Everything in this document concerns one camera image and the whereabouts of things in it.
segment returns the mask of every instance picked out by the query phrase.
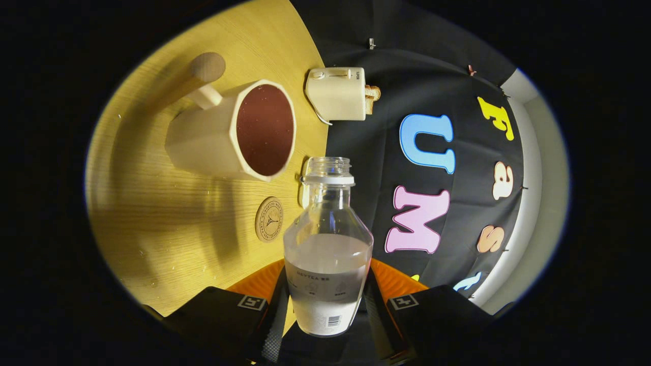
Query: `pink letter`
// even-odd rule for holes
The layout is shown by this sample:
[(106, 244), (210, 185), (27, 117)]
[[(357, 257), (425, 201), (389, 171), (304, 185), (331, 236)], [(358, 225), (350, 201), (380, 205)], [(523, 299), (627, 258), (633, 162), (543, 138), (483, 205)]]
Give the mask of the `pink letter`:
[(429, 254), (434, 253), (441, 236), (425, 224), (447, 213), (450, 207), (450, 192), (443, 190), (439, 195), (419, 195), (398, 186), (393, 192), (393, 206), (396, 210), (405, 206), (416, 208), (393, 216), (393, 221), (406, 227), (409, 232), (392, 227), (387, 235), (384, 251), (391, 253), (394, 250), (424, 250)]

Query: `milky liquid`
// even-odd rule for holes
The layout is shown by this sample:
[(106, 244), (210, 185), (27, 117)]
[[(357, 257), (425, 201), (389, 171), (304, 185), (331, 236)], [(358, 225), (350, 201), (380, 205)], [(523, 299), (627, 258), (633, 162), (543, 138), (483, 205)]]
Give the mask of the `milky liquid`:
[(372, 246), (337, 234), (316, 234), (285, 252), (285, 268), (298, 326), (329, 337), (353, 322)]

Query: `wooden table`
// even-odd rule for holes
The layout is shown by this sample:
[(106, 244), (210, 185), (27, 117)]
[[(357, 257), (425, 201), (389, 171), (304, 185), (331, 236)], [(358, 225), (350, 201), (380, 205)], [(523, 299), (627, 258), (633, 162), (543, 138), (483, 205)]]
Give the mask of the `wooden table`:
[[(193, 105), (175, 101), (185, 95), (175, 87), (178, 71), (208, 51), (226, 60), (212, 83), (218, 91), (264, 78), (283, 85), (294, 103), (294, 155), (271, 183), (195, 175), (165, 152), (170, 121)], [(167, 316), (205, 287), (227, 288), (283, 257), (280, 236), (267, 244), (257, 238), (255, 214), (266, 197), (278, 197), (284, 231), (302, 211), (302, 163), (324, 155), (327, 139), (303, 85), (308, 69), (323, 66), (288, 0), (255, 0), (187, 30), (126, 78), (93, 135), (85, 195), (96, 242), (138, 302)]]

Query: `bottle label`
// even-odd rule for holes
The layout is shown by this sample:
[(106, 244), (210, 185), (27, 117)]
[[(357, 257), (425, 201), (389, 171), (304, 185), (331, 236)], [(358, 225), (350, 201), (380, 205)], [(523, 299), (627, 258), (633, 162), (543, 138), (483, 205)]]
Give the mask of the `bottle label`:
[(368, 265), (337, 274), (319, 274), (285, 261), (287, 282), (300, 328), (315, 335), (348, 329), (357, 311)]

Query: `brown liquid in mug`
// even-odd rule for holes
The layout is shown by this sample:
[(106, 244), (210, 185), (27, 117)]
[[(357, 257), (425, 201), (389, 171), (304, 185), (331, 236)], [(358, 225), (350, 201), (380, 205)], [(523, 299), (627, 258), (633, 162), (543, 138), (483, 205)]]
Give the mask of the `brown liquid in mug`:
[(284, 166), (292, 148), (292, 108), (273, 85), (255, 87), (238, 112), (238, 143), (247, 164), (258, 174), (274, 175)]

